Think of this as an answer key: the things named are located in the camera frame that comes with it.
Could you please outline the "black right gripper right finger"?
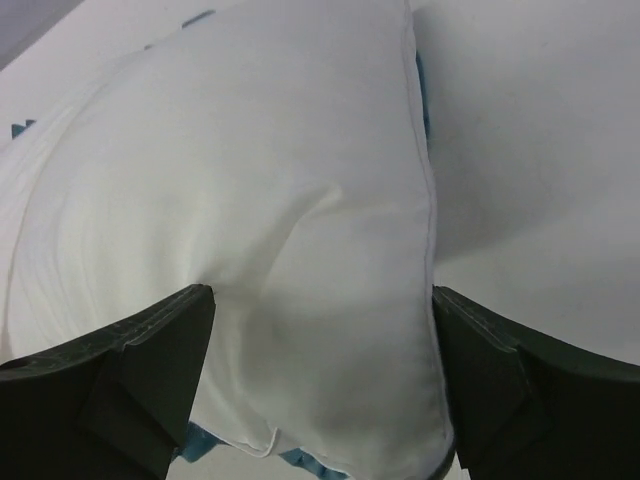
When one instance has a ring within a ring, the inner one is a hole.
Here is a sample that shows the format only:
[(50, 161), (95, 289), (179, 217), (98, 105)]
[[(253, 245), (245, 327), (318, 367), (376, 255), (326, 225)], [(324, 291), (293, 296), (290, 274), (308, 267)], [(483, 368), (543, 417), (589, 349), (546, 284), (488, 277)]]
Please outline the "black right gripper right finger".
[(460, 465), (473, 479), (636, 479), (639, 368), (447, 287), (433, 307)]

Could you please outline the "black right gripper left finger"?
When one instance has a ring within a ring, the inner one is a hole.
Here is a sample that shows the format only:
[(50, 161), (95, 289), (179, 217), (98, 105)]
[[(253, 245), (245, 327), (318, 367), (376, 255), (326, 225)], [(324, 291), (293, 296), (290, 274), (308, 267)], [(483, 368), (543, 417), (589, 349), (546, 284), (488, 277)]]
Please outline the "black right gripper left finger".
[(4, 479), (164, 479), (214, 321), (191, 285), (77, 339), (1, 366)]

